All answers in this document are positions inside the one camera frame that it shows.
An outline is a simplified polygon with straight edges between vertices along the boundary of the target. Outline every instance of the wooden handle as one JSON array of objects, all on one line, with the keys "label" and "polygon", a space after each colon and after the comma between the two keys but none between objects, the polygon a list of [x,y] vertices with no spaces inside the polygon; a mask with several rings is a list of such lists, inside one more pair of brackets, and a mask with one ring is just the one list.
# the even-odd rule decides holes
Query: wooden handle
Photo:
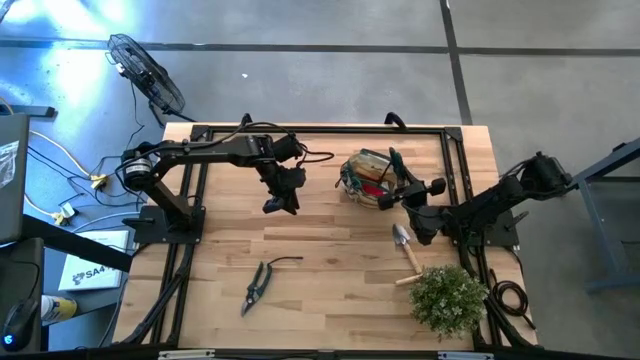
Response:
[{"label": "wooden handle", "polygon": [[408,278],[397,280],[396,286],[413,284],[414,282],[420,280],[421,277],[422,277],[422,274],[418,274],[418,275],[409,276]]},{"label": "wooden handle", "polygon": [[411,261],[411,265],[413,265],[413,270],[416,271],[416,274],[422,274],[422,267],[418,264],[418,259],[416,259],[416,255],[413,253],[413,250],[411,250],[409,243],[404,243],[403,247],[409,257],[409,261]]}]

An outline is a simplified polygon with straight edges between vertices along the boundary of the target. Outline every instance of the desk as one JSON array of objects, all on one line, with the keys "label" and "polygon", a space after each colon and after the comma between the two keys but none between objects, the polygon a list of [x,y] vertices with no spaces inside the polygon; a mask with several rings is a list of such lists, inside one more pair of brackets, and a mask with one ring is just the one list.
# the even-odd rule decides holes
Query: desk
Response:
[{"label": "desk", "polygon": [[[169,123],[165,139],[188,138],[191,127]],[[498,180],[491,140],[484,126],[462,127],[462,132],[477,194]],[[412,275],[405,253],[395,248],[391,238],[393,223],[409,228],[405,211],[400,206],[385,212],[366,209],[334,188],[342,163],[361,148],[386,153],[393,146],[418,178],[429,182],[442,177],[444,164],[438,137],[311,133],[298,137],[310,150],[332,151],[336,157],[305,165],[307,182],[298,190],[301,209],[297,216],[262,213],[268,195],[254,170],[209,165],[204,193],[205,234],[196,247],[180,347],[471,349],[470,336],[439,342],[437,335],[410,317],[408,288],[393,284]],[[459,177],[455,152],[452,156]],[[163,179],[176,194],[182,174],[182,167],[175,167]],[[193,176],[191,189],[195,189],[196,178]],[[461,187],[458,193],[464,199]],[[450,203],[447,192],[429,201]],[[449,238],[437,236],[430,246],[413,243],[411,247],[425,266],[458,263]],[[166,251],[166,245],[151,245],[134,259],[114,341],[129,335],[156,300]],[[265,295],[241,317],[240,307],[258,263],[280,256],[304,256],[304,260],[276,264]],[[487,259],[500,280],[524,285],[511,254],[488,248]],[[172,306],[170,303],[166,314],[164,336],[173,318]],[[537,342],[523,319],[510,319],[524,338]],[[486,329],[483,334],[489,338]]]}]

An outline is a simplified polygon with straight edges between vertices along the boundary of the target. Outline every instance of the concrete floor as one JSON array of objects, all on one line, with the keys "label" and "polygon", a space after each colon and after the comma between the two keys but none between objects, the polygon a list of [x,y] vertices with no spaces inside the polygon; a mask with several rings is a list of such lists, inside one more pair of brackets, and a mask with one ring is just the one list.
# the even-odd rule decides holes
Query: concrete floor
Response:
[{"label": "concrete floor", "polygon": [[[447,45],[438,0],[160,3],[18,0],[0,24],[0,45],[8,38],[105,40],[115,32],[169,44]],[[640,4],[632,0],[449,3],[459,46],[640,48]],[[3,47],[0,64],[11,71],[0,73],[0,94],[14,103],[56,107],[55,121],[33,121],[32,127],[90,166],[125,147],[137,128],[133,100],[103,50],[67,44]],[[203,121],[239,121],[251,112],[256,120],[279,122],[380,122],[395,111],[411,124],[461,123],[446,54],[158,51],[152,56],[185,95],[185,114]],[[576,173],[640,134],[637,57],[464,55],[460,60],[473,123],[489,126],[501,170],[542,150]],[[134,142],[160,139],[140,94],[138,118],[147,126]],[[98,136],[108,140],[98,142]],[[65,161],[59,153],[50,155]],[[42,207],[55,208],[73,194],[63,178],[38,163],[29,162],[29,174],[27,191]],[[44,189],[52,186],[59,191],[47,195]],[[540,343],[553,350],[640,357],[640,289],[584,291],[584,283],[601,277],[604,267],[582,199],[572,193],[517,210],[524,209],[531,215],[518,225],[521,256]],[[25,212],[37,215],[29,208]],[[87,207],[84,215],[106,212]],[[95,346],[109,311],[53,328],[52,349]],[[87,334],[82,338],[62,336],[78,329],[92,330],[81,330]]]}]

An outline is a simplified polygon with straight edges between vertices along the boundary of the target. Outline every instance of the electric fan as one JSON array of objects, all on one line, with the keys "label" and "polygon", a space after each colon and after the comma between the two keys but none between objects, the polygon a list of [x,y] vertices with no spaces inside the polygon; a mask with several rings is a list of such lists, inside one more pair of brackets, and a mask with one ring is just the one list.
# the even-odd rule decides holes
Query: electric fan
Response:
[{"label": "electric fan", "polygon": [[181,114],[185,101],[180,90],[169,78],[167,70],[142,46],[125,34],[111,35],[107,46],[120,75],[129,79],[149,99],[149,108],[162,127],[164,124],[155,113],[153,105],[164,114],[195,122]]}]

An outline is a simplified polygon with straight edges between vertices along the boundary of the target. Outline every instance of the green plant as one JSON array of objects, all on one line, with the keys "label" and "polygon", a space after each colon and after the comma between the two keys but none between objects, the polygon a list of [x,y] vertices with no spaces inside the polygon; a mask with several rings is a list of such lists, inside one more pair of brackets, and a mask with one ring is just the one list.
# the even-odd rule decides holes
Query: green plant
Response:
[{"label": "green plant", "polygon": [[442,338],[462,337],[486,315],[488,290],[459,266],[424,269],[410,290],[411,315]]}]

